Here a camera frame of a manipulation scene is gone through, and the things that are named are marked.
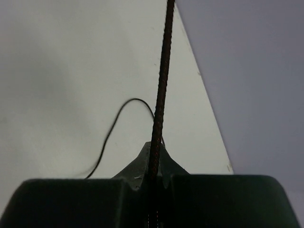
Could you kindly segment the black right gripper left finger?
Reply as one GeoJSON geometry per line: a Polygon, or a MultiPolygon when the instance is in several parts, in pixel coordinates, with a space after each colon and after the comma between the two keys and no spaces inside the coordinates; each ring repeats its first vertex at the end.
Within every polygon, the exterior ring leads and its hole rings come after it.
{"type": "Polygon", "coordinates": [[[7,228],[146,228],[150,143],[110,179],[30,179],[5,208],[7,228]]]}

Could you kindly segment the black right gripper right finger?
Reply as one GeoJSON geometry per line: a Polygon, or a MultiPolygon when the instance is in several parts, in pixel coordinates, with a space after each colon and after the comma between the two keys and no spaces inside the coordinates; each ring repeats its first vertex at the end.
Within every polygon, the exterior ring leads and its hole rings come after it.
{"type": "Polygon", "coordinates": [[[281,184],[265,175],[190,174],[160,150],[158,216],[164,228],[298,228],[281,184]]]}

